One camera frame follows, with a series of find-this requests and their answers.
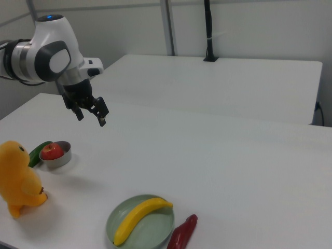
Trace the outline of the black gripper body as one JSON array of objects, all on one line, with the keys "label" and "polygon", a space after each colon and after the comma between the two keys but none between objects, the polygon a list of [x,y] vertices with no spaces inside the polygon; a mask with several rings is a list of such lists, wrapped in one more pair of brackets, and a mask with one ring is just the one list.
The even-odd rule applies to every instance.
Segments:
[{"label": "black gripper body", "polygon": [[67,109],[90,109],[93,106],[92,86],[89,79],[73,85],[63,85],[58,81],[57,86]]}]

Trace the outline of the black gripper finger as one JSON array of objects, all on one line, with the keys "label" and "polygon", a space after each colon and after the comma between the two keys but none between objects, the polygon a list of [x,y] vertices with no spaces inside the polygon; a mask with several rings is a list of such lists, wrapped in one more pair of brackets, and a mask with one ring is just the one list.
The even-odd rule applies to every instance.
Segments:
[{"label": "black gripper finger", "polygon": [[109,113],[104,99],[101,96],[98,98],[88,98],[87,107],[88,111],[96,116],[99,125],[103,127],[106,124],[105,117]]},{"label": "black gripper finger", "polygon": [[76,115],[78,120],[82,120],[84,118],[84,115],[80,107],[75,102],[70,102],[69,106],[72,112]]}]

